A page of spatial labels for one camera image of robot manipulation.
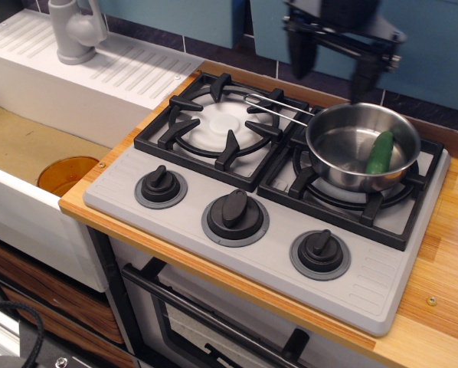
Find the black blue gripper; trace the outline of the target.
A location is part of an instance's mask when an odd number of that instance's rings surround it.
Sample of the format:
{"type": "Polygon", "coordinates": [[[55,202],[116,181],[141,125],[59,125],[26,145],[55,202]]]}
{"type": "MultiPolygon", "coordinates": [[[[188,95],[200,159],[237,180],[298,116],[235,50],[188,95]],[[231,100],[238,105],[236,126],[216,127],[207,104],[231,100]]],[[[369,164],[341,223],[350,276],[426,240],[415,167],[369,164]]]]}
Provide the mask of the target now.
{"type": "Polygon", "coordinates": [[[316,62],[318,47],[357,61],[350,102],[363,101],[381,72],[394,70],[404,32],[379,14],[379,1],[285,1],[283,18],[293,76],[304,78],[316,62]]]}

